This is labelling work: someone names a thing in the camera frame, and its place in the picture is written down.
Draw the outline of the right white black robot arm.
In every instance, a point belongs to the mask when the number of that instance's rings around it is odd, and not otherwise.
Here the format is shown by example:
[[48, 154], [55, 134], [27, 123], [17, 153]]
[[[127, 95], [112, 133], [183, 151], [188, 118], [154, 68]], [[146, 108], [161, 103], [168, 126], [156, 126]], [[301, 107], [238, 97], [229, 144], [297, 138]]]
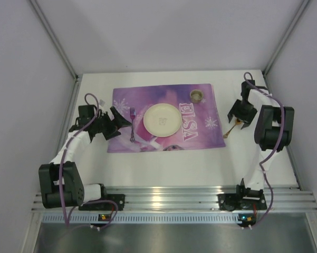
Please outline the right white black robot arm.
[[261, 203], [272, 160], [292, 140], [295, 111], [281, 105], [267, 88], [255, 85], [253, 79], [245, 80], [241, 89], [242, 98], [235, 101], [227, 117], [242, 129], [258, 117], [253, 134], [256, 152], [248, 173], [236, 186], [236, 193], [226, 199], [239, 204]]

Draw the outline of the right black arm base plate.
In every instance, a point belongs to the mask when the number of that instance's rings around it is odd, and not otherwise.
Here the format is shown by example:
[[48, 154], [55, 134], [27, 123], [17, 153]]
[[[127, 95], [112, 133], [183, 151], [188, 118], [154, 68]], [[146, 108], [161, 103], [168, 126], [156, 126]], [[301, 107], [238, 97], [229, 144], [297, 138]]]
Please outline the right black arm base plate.
[[222, 211], [266, 210], [267, 204], [263, 194], [239, 196], [236, 193], [222, 193], [218, 196], [219, 209]]

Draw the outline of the small glass cup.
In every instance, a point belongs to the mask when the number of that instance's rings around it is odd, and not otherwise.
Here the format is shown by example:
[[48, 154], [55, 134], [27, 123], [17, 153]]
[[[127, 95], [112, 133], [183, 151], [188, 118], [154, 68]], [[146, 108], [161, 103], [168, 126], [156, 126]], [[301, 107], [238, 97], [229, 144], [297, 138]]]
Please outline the small glass cup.
[[195, 89], [190, 92], [190, 100], [192, 103], [200, 103], [204, 98], [201, 90]]

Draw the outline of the purple Elsa cloth placemat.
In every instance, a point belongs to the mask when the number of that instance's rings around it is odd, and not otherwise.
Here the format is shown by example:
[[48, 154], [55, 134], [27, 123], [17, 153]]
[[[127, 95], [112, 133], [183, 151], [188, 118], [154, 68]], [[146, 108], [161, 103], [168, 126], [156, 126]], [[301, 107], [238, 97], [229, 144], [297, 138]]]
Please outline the purple Elsa cloth placemat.
[[[200, 103], [190, 100], [190, 92], [195, 89], [204, 94]], [[145, 112], [159, 103], [173, 105], [182, 117], [180, 129], [165, 138], [153, 136], [143, 124]], [[131, 127], [122, 128], [121, 135], [109, 141], [109, 153], [199, 150], [225, 146], [214, 89], [209, 83], [117, 88], [113, 90], [112, 104], [127, 120], [130, 119], [130, 108], [135, 108], [135, 142], [130, 142]]]

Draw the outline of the iridescent metal fork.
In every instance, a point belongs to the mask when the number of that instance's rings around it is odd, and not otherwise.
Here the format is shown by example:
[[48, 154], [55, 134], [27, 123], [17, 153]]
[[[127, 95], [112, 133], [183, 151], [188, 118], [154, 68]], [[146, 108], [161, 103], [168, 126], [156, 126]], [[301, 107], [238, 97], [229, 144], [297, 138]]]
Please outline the iridescent metal fork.
[[130, 108], [130, 119], [131, 119], [131, 134], [130, 134], [130, 142], [135, 142], [135, 133], [134, 133], [134, 120], [136, 118], [136, 111], [134, 107]]

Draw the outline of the gold metal spoon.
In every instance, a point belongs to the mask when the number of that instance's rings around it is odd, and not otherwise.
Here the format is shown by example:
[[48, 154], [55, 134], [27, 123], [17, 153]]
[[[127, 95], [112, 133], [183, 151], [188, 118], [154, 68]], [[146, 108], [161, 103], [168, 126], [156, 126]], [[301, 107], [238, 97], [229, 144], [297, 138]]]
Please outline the gold metal spoon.
[[224, 139], [227, 139], [228, 136], [230, 135], [230, 133], [232, 132], [232, 130], [233, 130], [236, 126], [240, 125], [241, 123], [242, 123], [242, 122], [241, 122], [239, 119], [235, 119], [234, 125], [223, 135], [223, 138], [224, 138]]

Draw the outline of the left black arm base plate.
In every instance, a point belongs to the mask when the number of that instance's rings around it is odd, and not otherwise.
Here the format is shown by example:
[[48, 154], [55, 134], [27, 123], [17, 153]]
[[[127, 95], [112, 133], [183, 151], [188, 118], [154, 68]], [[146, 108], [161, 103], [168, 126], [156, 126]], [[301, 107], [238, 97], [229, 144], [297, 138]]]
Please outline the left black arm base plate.
[[92, 200], [79, 207], [80, 211], [116, 211], [115, 203], [119, 211], [123, 211], [125, 204], [124, 194], [107, 194], [99, 200]]

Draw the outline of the cream round plate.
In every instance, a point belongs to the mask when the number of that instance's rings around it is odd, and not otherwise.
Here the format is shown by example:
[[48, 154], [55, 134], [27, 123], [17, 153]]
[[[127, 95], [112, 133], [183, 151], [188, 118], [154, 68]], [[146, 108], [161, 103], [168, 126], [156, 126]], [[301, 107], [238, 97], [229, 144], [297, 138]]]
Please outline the cream round plate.
[[153, 136], [165, 138], [175, 134], [181, 127], [179, 110], [171, 104], [159, 103], [151, 106], [143, 116], [145, 129]]

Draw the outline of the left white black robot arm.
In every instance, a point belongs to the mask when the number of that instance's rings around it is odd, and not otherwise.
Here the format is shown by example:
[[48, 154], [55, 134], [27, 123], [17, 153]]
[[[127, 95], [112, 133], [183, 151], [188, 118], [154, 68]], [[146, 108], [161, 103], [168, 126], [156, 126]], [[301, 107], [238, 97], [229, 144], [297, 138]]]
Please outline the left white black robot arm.
[[78, 107], [79, 116], [70, 127], [65, 144], [50, 163], [39, 167], [41, 197], [46, 209], [89, 205], [107, 199], [103, 184], [83, 184], [78, 163], [96, 135], [102, 134], [110, 140], [121, 135], [120, 129], [132, 126], [115, 107], [110, 111], [113, 119], [95, 105]]

